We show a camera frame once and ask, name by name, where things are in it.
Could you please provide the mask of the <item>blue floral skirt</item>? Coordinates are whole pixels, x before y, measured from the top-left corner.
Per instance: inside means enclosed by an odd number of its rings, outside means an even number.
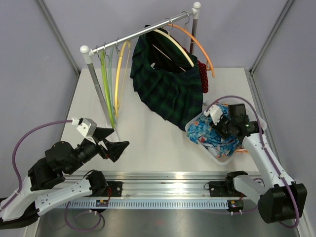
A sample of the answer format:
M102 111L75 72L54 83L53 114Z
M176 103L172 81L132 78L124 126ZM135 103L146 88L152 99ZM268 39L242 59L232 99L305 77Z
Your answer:
M235 153L236 148L243 148L234 136L223 139L211 128L211 122L211 117L206 117L203 113L197 115L185 128L189 140L202 145L215 158L230 157Z

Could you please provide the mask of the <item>yellow hanger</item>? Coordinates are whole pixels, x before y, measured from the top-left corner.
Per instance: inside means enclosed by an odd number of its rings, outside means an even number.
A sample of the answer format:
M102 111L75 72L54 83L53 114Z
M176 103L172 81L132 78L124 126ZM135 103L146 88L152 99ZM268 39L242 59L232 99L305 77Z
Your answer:
M124 70L124 75L123 75L122 82L120 82L121 67L122 67L124 53L125 53L126 49L128 49L127 63L125 65L125 70ZM121 106L123 88L124 88L124 84L125 84L125 79L126 79L126 74L127 74L127 66L128 66L130 53L131 53L131 41L128 40L128 41L126 41L123 44L123 46L122 46L122 48L120 50L120 53L118 54L118 65L117 65L116 83L115 83L115 95L114 95L114 111L115 111L116 118L119 116L119 109L120 109L120 106Z

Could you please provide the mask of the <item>lime green hanger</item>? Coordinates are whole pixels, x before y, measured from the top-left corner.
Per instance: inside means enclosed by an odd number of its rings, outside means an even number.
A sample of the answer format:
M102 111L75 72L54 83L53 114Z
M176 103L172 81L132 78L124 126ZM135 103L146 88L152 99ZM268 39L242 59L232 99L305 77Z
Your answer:
M107 106L107 110L108 110L108 114L109 114L110 125L114 129L115 128L115 120L114 120L114 115L113 115L113 110L112 110L111 99L110 99L110 91L109 91L107 71L106 71L105 52L99 51L98 57L99 57L100 63L101 63L102 81L103 81L105 100L106 100L106 106Z

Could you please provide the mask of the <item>pale green hanger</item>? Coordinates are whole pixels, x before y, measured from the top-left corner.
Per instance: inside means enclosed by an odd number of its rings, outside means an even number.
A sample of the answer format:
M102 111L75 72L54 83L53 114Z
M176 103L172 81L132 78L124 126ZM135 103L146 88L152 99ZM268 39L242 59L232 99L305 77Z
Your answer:
M113 68L113 53L114 47L111 48L110 53L108 55L108 86L109 86L109 96L110 96L110 109L112 113L112 127L115 127L116 118L115 118L115 111L114 111L114 102L113 102L113 75L112 75L112 68Z

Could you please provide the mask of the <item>orange floral skirt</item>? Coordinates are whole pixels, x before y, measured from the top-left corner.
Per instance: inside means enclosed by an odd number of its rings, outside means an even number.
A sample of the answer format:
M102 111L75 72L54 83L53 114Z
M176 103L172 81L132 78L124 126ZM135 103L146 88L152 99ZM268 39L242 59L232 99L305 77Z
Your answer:
M247 154L248 150L245 148L236 148L235 150L236 153L243 153L243 154Z

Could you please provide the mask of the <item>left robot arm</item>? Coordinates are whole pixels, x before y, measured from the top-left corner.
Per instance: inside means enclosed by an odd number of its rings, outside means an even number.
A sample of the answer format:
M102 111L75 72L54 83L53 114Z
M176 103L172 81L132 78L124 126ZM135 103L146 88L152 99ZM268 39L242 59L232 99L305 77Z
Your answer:
M116 162L129 145L128 141L108 141L106 138L114 133L112 128L82 123L77 131L84 139L76 148L65 141L55 143L29 169L26 178L19 181L14 193L0 200L2 230L29 226L50 210L74 199L105 194L109 185L103 173L97 170L71 186L51 192L65 181L66 174L73 174L95 156Z

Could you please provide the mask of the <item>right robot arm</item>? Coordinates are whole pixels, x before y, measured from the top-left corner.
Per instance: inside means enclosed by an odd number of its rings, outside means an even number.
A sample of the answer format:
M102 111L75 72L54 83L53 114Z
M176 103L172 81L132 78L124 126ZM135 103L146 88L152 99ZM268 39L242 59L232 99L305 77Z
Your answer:
M234 136L241 142L263 179L263 184L259 184L244 171L230 172L225 178L225 192L231 196L241 193L251 199L265 223L294 219L297 227L307 189L282 168L266 140L259 118L250 121L244 104L229 105L228 115L224 115L219 106L211 105L204 114L211 117L211 128L222 138Z

